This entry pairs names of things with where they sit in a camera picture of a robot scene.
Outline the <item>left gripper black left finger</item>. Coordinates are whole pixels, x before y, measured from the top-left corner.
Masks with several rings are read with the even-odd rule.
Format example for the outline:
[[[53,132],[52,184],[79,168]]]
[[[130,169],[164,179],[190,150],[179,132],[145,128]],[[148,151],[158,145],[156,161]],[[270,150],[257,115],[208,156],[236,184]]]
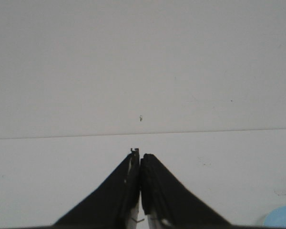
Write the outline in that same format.
[[[135,148],[97,189],[54,226],[136,226],[139,196],[140,155]]]

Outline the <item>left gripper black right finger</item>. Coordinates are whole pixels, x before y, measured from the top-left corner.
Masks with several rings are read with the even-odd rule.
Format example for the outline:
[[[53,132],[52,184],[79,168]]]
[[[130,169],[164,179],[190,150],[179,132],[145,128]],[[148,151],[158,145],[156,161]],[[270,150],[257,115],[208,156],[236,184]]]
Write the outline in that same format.
[[[142,207],[150,226],[230,226],[153,154],[141,159]]]

